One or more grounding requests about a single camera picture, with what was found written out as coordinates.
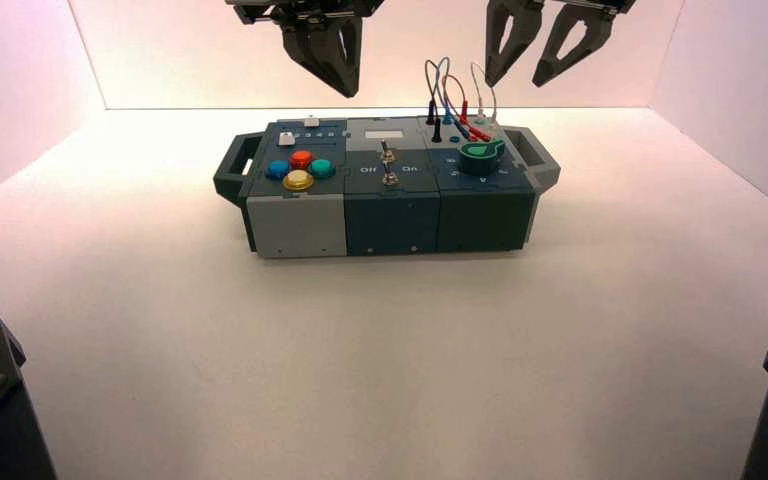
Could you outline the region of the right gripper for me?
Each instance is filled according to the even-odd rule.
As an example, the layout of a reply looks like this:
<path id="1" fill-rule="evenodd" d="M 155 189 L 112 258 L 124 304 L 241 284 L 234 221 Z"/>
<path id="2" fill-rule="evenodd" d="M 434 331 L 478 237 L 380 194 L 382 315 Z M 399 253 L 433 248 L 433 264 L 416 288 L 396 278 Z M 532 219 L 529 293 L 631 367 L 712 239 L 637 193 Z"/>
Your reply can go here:
<path id="1" fill-rule="evenodd" d="M 565 3 L 555 18 L 532 83 L 542 87 L 601 49 L 611 36 L 618 14 L 636 0 L 557 0 Z M 485 80 L 494 87 L 518 61 L 542 26 L 544 1 L 490 0 L 486 8 Z M 585 33 L 565 54 L 560 50 L 573 27 Z"/>

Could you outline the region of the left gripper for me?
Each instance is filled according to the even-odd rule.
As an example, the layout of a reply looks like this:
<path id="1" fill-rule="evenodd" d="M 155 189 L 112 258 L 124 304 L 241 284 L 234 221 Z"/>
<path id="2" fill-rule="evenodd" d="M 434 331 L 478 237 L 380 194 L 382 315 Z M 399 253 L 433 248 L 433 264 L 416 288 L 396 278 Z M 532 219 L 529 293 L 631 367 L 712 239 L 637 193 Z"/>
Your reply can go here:
<path id="1" fill-rule="evenodd" d="M 292 60 L 344 97 L 357 94 L 361 18 L 372 16 L 383 0 L 227 0 L 225 4 L 244 25 L 272 21 L 284 26 L 283 46 Z"/>

